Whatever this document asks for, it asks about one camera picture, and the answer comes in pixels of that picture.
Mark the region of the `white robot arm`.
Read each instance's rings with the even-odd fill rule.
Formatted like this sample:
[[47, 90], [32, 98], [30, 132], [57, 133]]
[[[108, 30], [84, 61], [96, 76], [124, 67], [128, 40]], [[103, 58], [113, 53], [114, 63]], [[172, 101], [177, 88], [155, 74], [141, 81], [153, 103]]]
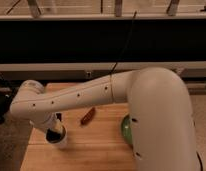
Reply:
[[10, 112], [43, 132], [60, 131], [57, 112], [112, 103], [128, 105], [137, 171], [202, 171], [188, 89], [166, 68], [109, 74], [49, 93], [41, 83], [27, 80]]

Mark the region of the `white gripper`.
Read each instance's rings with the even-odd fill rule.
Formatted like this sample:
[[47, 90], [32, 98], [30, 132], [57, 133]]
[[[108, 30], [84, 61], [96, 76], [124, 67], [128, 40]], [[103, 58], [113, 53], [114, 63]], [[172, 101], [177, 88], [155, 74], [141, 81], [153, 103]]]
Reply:
[[59, 134], [64, 133], [63, 125], [55, 113], [51, 114], [43, 123], [31, 121], [30, 124], [43, 133], [46, 133], [48, 130]]

